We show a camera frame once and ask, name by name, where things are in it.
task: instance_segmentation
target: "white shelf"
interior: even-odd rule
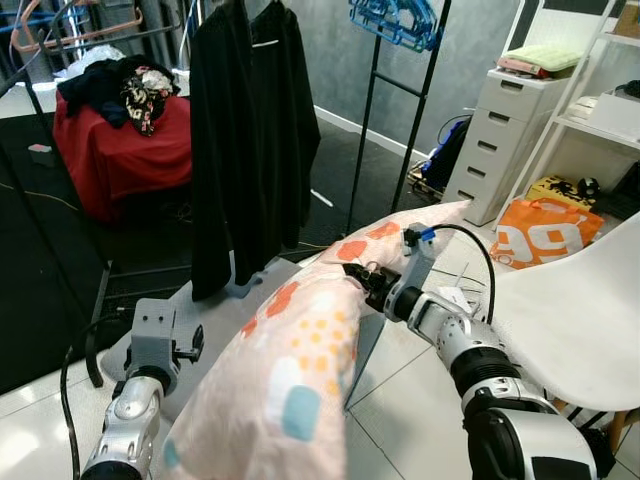
[[[556,117],[555,122],[560,125],[564,125],[565,127],[573,128],[574,130],[580,130],[581,132],[589,133],[596,137],[604,138],[606,140],[610,140],[612,142],[616,142],[621,145],[626,145],[627,147],[640,150],[640,142],[634,142],[629,138],[621,137],[620,135],[616,135],[615,133],[606,132],[604,130],[598,130],[597,128],[593,128],[587,125],[586,123],[581,123],[578,120],[569,118],[566,115]]]
[[[601,33],[598,38],[607,42],[622,43],[640,48],[640,38],[625,37],[623,35],[616,35],[615,33]]]

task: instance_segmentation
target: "metal clothes rack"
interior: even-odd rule
[[[444,5],[442,7],[442,13],[440,15],[440,23],[438,25],[438,42],[431,52],[431,57],[429,58],[429,66],[427,67],[427,73],[424,78],[424,82],[422,84],[421,90],[416,90],[413,87],[405,85],[398,80],[395,80],[388,75],[383,74],[378,71],[378,60],[380,57],[380,46],[382,44],[382,37],[380,35],[376,35],[376,43],[373,49],[373,61],[371,62],[371,73],[369,75],[369,90],[367,93],[367,103],[364,110],[364,120],[362,122],[362,133],[360,135],[360,148],[358,150],[358,159],[356,161],[356,172],[355,177],[353,179],[353,188],[351,190],[351,204],[349,206],[349,218],[347,220],[347,235],[351,231],[352,223],[353,223],[353,210],[355,207],[356,195],[358,192],[358,184],[360,182],[360,171],[362,169],[362,158],[364,156],[364,148],[367,141],[367,130],[369,129],[369,118],[371,116],[371,104],[373,102],[373,90],[375,87],[376,79],[380,79],[383,82],[386,82],[394,87],[397,87],[401,90],[404,90],[407,93],[417,97],[418,100],[418,108],[416,110],[416,115],[413,120],[413,126],[411,127],[411,134],[409,135],[409,143],[407,144],[407,151],[404,156],[404,160],[402,163],[402,170],[400,173],[400,178],[398,178],[398,183],[396,185],[396,191],[393,196],[393,203],[391,206],[391,213],[395,213],[398,209],[398,202],[400,201],[400,196],[402,195],[402,187],[405,182],[405,177],[407,176],[407,171],[409,170],[409,163],[411,161],[411,155],[413,154],[413,147],[416,143],[416,138],[418,136],[418,130],[420,128],[420,122],[422,121],[422,114],[424,113],[424,108],[427,103],[427,97],[429,95],[429,88],[431,87],[431,81],[433,80],[433,73],[436,69],[436,62],[438,61],[438,54],[440,52],[440,45],[442,44],[442,39],[444,37],[444,30],[447,25],[447,19],[449,18],[449,11],[451,9],[451,1],[452,0],[444,0]]]
[[[73,2],[69,2],[69,4],[72,3],[76,3],[78,0],[74,0]],[[58,12],[58,14],[56,16],[54,16],[53,19],[53,23],[57,24],[57,21],[61,18],[62,14],[64,12],[61,10]],[[86,48],[90,48],[91,46],[94,45],[102,45],[105,43],[116,43],[116,42],[122,42],[122,41],[129,41],[129,40],[135,40],[135,39],[140,39],[140,38],[144,38],[144,37],[150,37],[152,35],[158,35],[158,34],[164,34],[167,33],[168,31],[171,30],[175,30],[177,28],[179,28],[181,26],[181,24],[178,25],[171,25],[171,26],[167,26],[167,27],[161,27],[158,29],[154,29],[151,31],[147,31],[147,32],[138,32],[138,33],[132,33],[130,35],[125,35],[125,36],[121,36],[118,38],[113,38],[113,39],[109,39],[109,40],[98,40],[95,42],[90,42],[88,44],[82,44],[82,45],[73,45],[73,46],[64,46],[62,49],[49,49],[46,46],[43,45],[43,40],[44,37],[42,35],[39,36],[39,43],[40,43],[40,51],[44,50],[44,53],[47,56],[56,56],[56,55],[60,55],[63,58],[66,56],[66,54],[73,52],[75,50],[79,50],[79,49],[86,49]],[[60,31],[58,28],[51,28],[52,33],[54,34],[55,37],[55,41],[58,47],[61,46],[61,39],[60,39]],[[72,201],[75,204],[74,206],[77,207],[78,211],[77,211],[77,215],[78,215],[78,219],[80,220],[80,223],[82,225],[82,229],[85,232],[85,234],[87,235],[87,237],[89,238],[94,250],[96,251],[96,254],[98,256],[98,258],[100,259],[103,271],[102,271],[102,276],[100,279],[100,285],[98,288],[98,294],[96,297],[96,301],[94,304],[94,308],[93,308],[93,312],[91,313],[91,316],[89,317],[88,312],[85,312],[83,307],[82,307],[82,303],[80,302],[80,299],[77,295],[77,292],[74,290],[70,280],[69,280],[69,276],[66,273],[66,270],[64,268],[64,266],[62,265],[62,262],[60,261],[59,256],[57,255],[57,253],[55,252],[55,249],[53,248],[51,241],[49,239],[49,237],[46,235],[45,230],[43,229],[39,219],[37,218],[37,216],[35,215],[31,204],[29,203],[27,197],[26,197],[26,193],[24,192],[24,189],[22,188],[22,185],[19,182],[19,179],[17,177],[17,175],[15,174],[15,171],[12,168],[11,163],[8,161],[8,158],[6,157],[6,155],[4,154],[4,151],[0,152],[0,161],[2,162],[2,164],[5,166],[5,168],[7,168],[7,171],[9,172],[9,176],[12,179],[12,182],[15,185],[15,189],[21,199],[21,202],[23,203],[25,209],[28,212],[29,218],[31,219],[31,221],[34,223],[38,234],[40,235],[45,248],[47,250],[47,253],[49,255],[49,257],[51,258],[53,264],[56,266],[57,270],[60,272],[60,276],[63,280],[63,283],[65,285],[65,290],[67,290],[68,294],[71,296],[74,305],[76,305],[76,309],[78,310],[78,315],[79,318],[81,318],[81,324],[82,326],[85,326],[87,324],[91,323],[95,323],[98,320],[100,320],[101,315],[102,315],[102,309],[103,309],[103,304],[105,300],[121,300],[124,298],[128,298],[128,297],[136,297],[136,296],[147,296],[147,295],[154,295],[154,294],[159,294],[159,293],[166,293],[167,291],[175,291],[178,290],[179,288],[181,288],[183,285],[175,285],[175,286],[171,286],[171,287],[163,287],[163,288],[156,288],[156,289],[151,289],[151,290],[144,290],[144,291],[130,291],[127,293],[119,293],[119,294],[115,294],[115,295],[108,295],[107,294],[107,288],[109,285],[109,281],[110,280],[122,280],[125,278],[132,278],[132,277],[144,277],[144,276],[149,276],[149,275],[153,275],[153,274],[159,274],[159,273],[170,273],[170,272],[176,272],[176,271],[183,271],[183,270],[189,270],[191,269],[191,265],[185,265],[185,266],[179,266],[179,267],[169,267],[169,268],[158,268],[158,269],[151,269],[151,270],[144,270],[144,271],[134,271],[134,272],[129,272],[129,273],[120,273],[117,265],[112,261],[112,260],[107,260],[106,256],[104,255],[104,253],[102,252],[102,249],[100,247],[100,244],[97,241],[95,232],[93,230],[93,226],[88,218],[88,216],[86,215],[86,212],[82,206],[82,202],[80,201],[80,197],[78,196],[78,193],[76,191],[75,185],[73,183],[73,180],[71,179],[71,176],[69,174],[69,171],[67,170],[66,164],[64,163],[64,160],[62,158],[62,155],[60,153],[60,150],[58,149],[57,143],[55,141],[55,138],[53,137],[53,134],[51,132],[51,128],[48,125],[48,122],[46,120],[45,114],[42,110],[42,107],[40,105],[40,102],[38,100],[38,97],[36,96],[34,90],[33,90],[33,84],[31,82],[31,79],[29,78],[29,75],[26,71],[26,68],[22,68],[21,70],[19,70],[16,74],[14,74],[9,81],[7,81],[5,83],[5,85],[2,86],[2,89],[0,90],[0,98],[2,96],[4,96],[11,88],[13,88],[16,83],[23,81],[25,83],[26,89],[27,89],[27,93],[29,95],[29,99],[35,109],[36,112],[36,116],[38,117],[38,121],[40,122],[40,124],[42,125],[45,134],[46,134],[46,139],[47,142],[50,144],[51,148],[52,148],[52,152],[53,155],[55,157],[55,161],[57,163],[58,166],[60,166],[61,170],[63,171],[64,174],[64,179],[65,179],[65,183],[66,186],[69,190],[69,192],[71,192],[72,195]],[[86,336],[86,340],[85,340],[85,362],[86,362],[86,367],[87,367],[87,372],[89,374],[89,377],[91,378],[91,382],[93,383],[93,386],[98,388],[101,387],[104,384],[104,380],[102,378],[102,375],[100,373],[100,370],[98,368],[98,362],[97,362],[97,346],[96,346],[96,332],[95,330],[90,331],[87,336]]]

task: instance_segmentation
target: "white tile floor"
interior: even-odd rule
[[[456,237],[436,267],[457,272],[470,262],[467,274],[483,278],[482,261],[471,248]],[[435,284],[447,280],[430,278]],[[107,382],[94,390],[81,363],[70,370],[81,462],[98,438],[112,388]],[[387,323],[347,413],[349,480],[470,479],[461,420],[460,398],[434,350],[400,325]],[[156,451],[168,430],[163,422]],[[640,425],[626,433],[617,460],[609,479],[640,478]],[[70,477],[58,373],[1,396],[0,480]]]

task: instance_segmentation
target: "black carpet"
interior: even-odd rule
[[[302,231],[305,243],[326,246],[345,232],[359,136],[319,121],[322,142],[312,171],[312,187],[334,207],[312,199],[311,215]],[[62,171],[34,164],[27,147],[46,144],[35,117],[0,120],[0,142],[9,154],[26,190],[71,201]],[[402,159],[368,142],[358,190],[352,230],[389,213]],[[9,184],[0,168],[0,182]],[[425,202],[405,188],[400,209]],[[187,189],[141,195],[129,200],[128,217],[118,229],[94,225],[100,248],[113,259],[119,272],[189,265],[191,227],[181,220]],[[60,368],[72,341],[72,332],[93,311],[102,274],[101,263],[77,215],[66,206],[30,197],[36,214],[69,273],[83,312],[63,288],[15,192],[0,186],[0,394]],[[298,261],[316,249],[301,245],[283,256]],[[103,314],[116,306],[133,307],[138,297],[131,291],[168,298],[189,278],[188,270],[113,280]],[[102,348],[114,343],[127,326],[100,335]]]

